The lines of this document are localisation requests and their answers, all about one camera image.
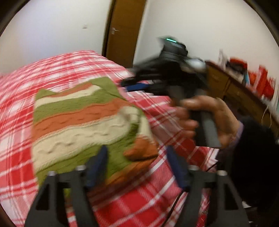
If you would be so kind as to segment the person's dark sleeve forearm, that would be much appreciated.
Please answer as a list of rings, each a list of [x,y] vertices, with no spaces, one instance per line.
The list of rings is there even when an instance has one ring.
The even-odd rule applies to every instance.
[[[278,144],[271,129],[240,121],[236,138],[216,156],[242,201],[257,208],[259,226],[278,226]]]

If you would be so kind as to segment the person's right hand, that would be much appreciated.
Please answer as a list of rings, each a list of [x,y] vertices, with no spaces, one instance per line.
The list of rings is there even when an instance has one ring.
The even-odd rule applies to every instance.
[[[221,149],[227,148],[236,139],[241,124],[220,98],[195,96],[182,100],[181,105],[175,108],[175,115],[183,129],[183,135],[193,140],[199,123],[192,119],[189,111],[208,111],[213,114]]]

